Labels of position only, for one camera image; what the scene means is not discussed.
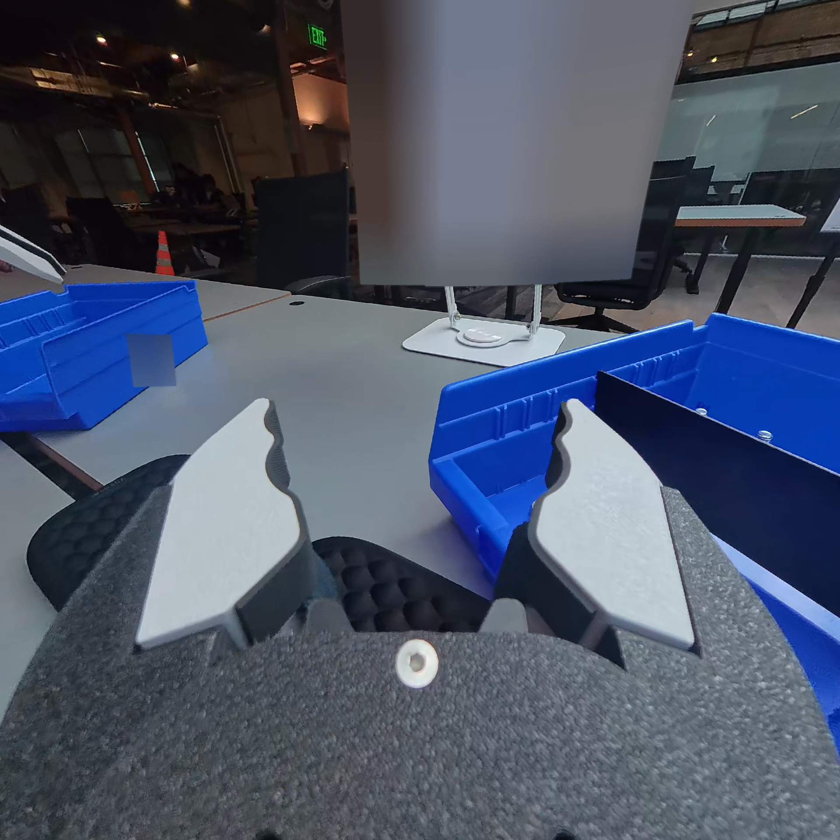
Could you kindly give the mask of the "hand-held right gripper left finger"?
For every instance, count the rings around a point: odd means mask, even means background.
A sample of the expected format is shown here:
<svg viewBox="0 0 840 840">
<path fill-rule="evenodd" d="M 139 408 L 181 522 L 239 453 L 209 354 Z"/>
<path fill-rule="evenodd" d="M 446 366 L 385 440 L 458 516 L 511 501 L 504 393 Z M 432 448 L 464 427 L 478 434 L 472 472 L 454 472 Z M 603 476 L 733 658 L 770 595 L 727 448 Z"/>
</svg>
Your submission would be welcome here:
<svg viewBox="0 0 840 840">
<path fill-rule="evenodd" d="M 277 635 L 313 594 L 318 560 L 283 444 L 276 406 L 262 397 L 177 472 L 138 648 L 208 630 L 246 648 Z"/>
</svg>

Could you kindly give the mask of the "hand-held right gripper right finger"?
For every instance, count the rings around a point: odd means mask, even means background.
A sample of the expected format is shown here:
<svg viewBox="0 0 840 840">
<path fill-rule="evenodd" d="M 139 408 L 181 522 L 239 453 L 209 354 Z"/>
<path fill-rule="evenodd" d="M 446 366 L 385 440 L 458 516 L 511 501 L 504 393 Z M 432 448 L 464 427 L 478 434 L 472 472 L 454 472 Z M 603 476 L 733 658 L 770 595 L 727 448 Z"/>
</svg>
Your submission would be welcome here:
<svg viewBox="0 0 840 840">
<path fill-rule="evenodd" d="M 578 399 L 560 409 L 544 492 L 514 530 L 496 600 L 550 632 L 616 654 L 623 631 L 681 652 L 696 632 L 663 486 L 637 451 Z"/>
</svg>

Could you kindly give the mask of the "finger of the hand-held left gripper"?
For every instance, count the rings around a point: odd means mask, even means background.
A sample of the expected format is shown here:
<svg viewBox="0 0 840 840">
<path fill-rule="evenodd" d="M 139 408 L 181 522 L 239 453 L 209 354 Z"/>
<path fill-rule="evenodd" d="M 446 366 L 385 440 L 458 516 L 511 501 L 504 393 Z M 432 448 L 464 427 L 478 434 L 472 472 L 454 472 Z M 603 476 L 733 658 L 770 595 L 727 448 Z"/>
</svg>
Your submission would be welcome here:
<svg viewBox="0 0 840 840">
<path fill-rule="evenodd" d="M 57 285 L 64 283 L 67 273 L 66 268 L 50 252 L 3 225 L 1 226 L 1 260 L 4 264 Z"/>
</svg>

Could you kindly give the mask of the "blue plastic bin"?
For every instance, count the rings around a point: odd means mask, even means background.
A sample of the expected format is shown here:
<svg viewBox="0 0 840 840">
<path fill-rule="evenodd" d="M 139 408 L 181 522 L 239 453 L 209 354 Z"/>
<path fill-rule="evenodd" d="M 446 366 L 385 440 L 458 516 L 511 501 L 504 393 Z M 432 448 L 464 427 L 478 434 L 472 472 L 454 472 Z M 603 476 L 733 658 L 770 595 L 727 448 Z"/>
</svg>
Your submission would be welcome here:
<svg viewBox="0 0 840 840">
<path fill-rule="evenodd" d="M 1 305 L 3 432 L 89 429 L 207 345 L 193 280 L 92 283 Z"/>
</svg>

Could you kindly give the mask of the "blue bin with black divider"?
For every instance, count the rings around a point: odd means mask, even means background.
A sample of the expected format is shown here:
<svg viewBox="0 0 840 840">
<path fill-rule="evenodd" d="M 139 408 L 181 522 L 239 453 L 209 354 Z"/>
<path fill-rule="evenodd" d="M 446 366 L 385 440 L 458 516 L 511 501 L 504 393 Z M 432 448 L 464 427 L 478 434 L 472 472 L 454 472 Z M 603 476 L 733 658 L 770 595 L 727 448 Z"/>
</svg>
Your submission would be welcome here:
<svg viewBox="0 0 840 840">
<path fill-rule="evenodd" d="M 713 314 L 446 386 L 430 485 L 492 581 L 544 492 L 550 437 L 573 398 L 719 541 L 779 624 L 838 743 L 838 340 Z"/>
</svg>

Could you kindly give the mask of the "black egg-crate foam mat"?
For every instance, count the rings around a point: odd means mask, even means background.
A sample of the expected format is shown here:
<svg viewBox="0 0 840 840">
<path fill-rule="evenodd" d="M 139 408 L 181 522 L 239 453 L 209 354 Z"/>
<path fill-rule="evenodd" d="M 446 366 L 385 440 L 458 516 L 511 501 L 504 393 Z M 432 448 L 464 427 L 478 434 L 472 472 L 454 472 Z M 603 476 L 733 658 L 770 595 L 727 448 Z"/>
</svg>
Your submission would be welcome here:
<svg viewBox="0 0 840 840">
<path fill-rule="evenodd" d="M 109 551 L 151 492 L 167 484 L 187 455 L 153 460 L 75 500 L 43 524 L 27 548 L 37 587 L 57 611 Z M 313 542 L 357 632 L 474 633 L 487 598 L 372 542 L 329 537 Z"/>
</svg>

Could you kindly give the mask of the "black mesh office chair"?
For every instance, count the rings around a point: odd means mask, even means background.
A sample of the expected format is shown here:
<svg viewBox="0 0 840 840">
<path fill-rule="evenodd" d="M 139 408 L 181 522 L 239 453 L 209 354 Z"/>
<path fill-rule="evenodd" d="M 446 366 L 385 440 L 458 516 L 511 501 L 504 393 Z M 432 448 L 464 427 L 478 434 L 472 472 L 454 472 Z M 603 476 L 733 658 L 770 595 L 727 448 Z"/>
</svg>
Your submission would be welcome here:
<svg viewBox="0 0 840 840">
<path fill-rule="evenodd" d="M 606 310 L 645 310 L 663 293 L 671 263 L 672 239 L 695 156 L 654 163 L 647 187 L 633 271 L 629 278 L 604 282 L 574 282 L 555 286 L 564 304 L 591 307 L 572 318 L 544 319 L 552 326 L 630 334 L 637 330 L 605 315 Z"/>
<path fill-rule="evenodd" d="M 348 169 L 265 178 L 255 198 L 257 287 L 352 300 Z"/>
</svg>

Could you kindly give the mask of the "grey top desk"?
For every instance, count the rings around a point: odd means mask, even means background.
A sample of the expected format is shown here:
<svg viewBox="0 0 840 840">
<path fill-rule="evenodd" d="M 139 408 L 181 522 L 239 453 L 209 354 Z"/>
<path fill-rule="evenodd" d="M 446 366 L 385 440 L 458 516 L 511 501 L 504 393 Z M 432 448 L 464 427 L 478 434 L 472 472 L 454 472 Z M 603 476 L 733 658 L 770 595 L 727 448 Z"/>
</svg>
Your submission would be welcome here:
<svg viewBox="0 0 840 840">
<path fill-rule="evenodd" d="M 742 246 L 714 310 L 715 313 L 728 314 L 762 231 L 801 228 L 805 221 L 806 216 L 772 204 L 682 206 L 675 221 L 675 229 L 712 233 L 745 231 Z"/>
</svg>

